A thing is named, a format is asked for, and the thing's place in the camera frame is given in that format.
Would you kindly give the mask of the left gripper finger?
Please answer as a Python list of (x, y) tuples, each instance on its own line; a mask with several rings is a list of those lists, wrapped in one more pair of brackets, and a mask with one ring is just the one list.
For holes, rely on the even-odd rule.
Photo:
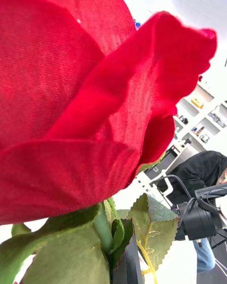
[(113, 271), (113, 284), (142, 284), (136, 236), (133, 234), (118, 267)]

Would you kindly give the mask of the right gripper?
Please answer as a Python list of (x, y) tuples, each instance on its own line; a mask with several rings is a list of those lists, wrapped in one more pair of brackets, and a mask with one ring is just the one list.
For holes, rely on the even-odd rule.
[(184, 226), (184, 220), (186, 217), (186, 207), (179, 207), (179, 223), (177, 226), (177, 232), (175, 236), (175, 240), (185, 240), (185, 226)]

